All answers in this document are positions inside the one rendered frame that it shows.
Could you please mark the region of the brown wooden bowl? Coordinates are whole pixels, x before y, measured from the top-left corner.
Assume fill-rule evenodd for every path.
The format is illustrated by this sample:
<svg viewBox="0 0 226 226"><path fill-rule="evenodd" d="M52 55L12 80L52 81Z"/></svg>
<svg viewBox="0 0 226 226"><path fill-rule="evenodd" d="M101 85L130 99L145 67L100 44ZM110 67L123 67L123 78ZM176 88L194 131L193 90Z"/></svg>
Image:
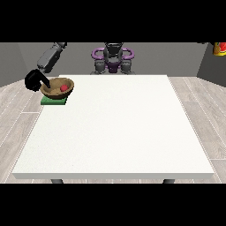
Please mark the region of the brown wooden bowl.
<svg viewBox="0 0 226 226"><path fill-rule="evenodd" d="M45 84L41 85L41 92L52 100L61 100L71 94L74 88L74 83L71 79L67 78L54 78L49 81L50 87ZM67 89L62 91L61 86L67 85Z"/></svg>

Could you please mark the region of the green square pad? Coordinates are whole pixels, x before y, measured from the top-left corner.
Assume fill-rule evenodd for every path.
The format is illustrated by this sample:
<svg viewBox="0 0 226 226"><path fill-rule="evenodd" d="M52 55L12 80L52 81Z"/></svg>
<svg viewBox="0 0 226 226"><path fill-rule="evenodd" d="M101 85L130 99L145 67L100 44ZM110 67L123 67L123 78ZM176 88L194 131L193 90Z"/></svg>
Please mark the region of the green square pad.
<svg viewBox="0 0 226 226"><path fill-rule="evenodd" d="M41 105L65 105L67 98L63 99L50 99L47 96L43 96L41 99Z"/></svg>

